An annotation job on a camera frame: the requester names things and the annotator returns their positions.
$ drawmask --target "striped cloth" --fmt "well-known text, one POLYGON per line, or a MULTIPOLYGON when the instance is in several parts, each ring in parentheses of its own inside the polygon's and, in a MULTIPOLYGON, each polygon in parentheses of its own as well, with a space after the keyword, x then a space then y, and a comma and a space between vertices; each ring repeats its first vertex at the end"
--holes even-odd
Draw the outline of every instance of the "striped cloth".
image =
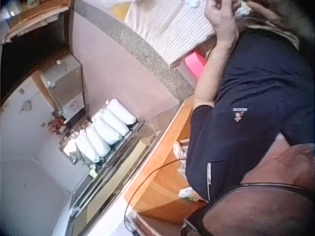
MULTIPOLYGON (((140 0, 130 6, 125 23, 148 42, 171 66, 195 47, 215 35, 204 16, 206 1, 191 8, 183 0, 140 0)), ((239 20, 251 9, 242 2, 239 20)))

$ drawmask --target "person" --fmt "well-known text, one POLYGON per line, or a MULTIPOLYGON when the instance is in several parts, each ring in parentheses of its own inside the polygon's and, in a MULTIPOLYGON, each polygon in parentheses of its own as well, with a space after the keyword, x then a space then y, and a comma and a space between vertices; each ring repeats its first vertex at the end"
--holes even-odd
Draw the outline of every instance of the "person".
POLYGON ((314 147, 305 154, 294 145, 314 143, 313 73, 287 38, 263 29, 239 33, 239 6, 208 0, 205 10, 217 44, 193 96, 186 176, 214 207, 201 210, 198 224, 201 235, 299 235, 314 208, 314 147), (264 158, 279 134, 293 147, 264 158))

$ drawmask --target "black cable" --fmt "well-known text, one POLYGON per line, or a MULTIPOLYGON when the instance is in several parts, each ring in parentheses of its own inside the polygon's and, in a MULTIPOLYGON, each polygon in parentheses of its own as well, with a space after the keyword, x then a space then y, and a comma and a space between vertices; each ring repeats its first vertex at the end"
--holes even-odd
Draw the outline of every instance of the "black cable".
POLYGON ((129 232, 131 232, 132 235, 139 235, 136 230, 130 229, 130 228, 128 228, 129 226, 127 226, 127 221, 128 221, 127 216, 126 216, 126 215, 127 215, 127 210, 128 210, 128 207, 130 206, 130 203, 131 203, 133 197, 136 195, 136 193, 138 192, 138 190, 142 187, 142 185, 148 180, 148 178, 149 178, 155 171, 158 171, 158 170, 160 170, 160 169, 162 169, 162 168, 164 168, 164 167, 166 167, 166 166, 168 166, 168 165, 171 165, 171 164, 173 164, 173 163, 175 163, 175 162, 184 161, 184 160, 186 160, 186 158, 184 158, 184 159, 177 159, 177 160, 171 161, 171 162, 169 162, 169 163, 166 163, 166 164, 164 164, 164 165, 162 165, 162 166, 156 168, 155 170, 153 170, 153 171, 145 178, 144 181, 142 181, 142 183, 141 183, 141 184, 137 187, 137 189, 134 191, 133 195, 131 196, 130 200, 129 200, 128 203, 127 203, 127 206, 126 206, 126 209, 125 209, 125 212, 124 212, 124 225, 125 225, 125 228, 126 228, 129 232))

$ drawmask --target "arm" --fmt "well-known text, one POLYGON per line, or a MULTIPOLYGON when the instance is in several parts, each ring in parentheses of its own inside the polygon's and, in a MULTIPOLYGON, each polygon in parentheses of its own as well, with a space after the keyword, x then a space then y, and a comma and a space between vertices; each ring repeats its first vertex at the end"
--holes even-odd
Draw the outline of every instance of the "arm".
POLYGON ((239 35, 234 12, 240 7, 240 2, 235 0, 221 0, 220 4, 218 2, 218 0, 208 0, 205 9, 205 16, 216 31, 217 45, 212 50, 198 79, 193 109, 202 105, 214 107, 225 65, 239 35))

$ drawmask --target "speckled stone border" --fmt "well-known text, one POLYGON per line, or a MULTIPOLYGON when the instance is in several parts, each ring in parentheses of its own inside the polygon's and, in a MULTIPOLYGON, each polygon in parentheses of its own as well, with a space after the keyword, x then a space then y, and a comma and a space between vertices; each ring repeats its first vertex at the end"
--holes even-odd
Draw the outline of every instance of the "speckled stone border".
POLYGON ((181 73, 169 68, 157 52, 128 26, 83 0, 75 0, 73 8, 137 58, 176 99, 183 101, 192 95, 193 88, 181 73))

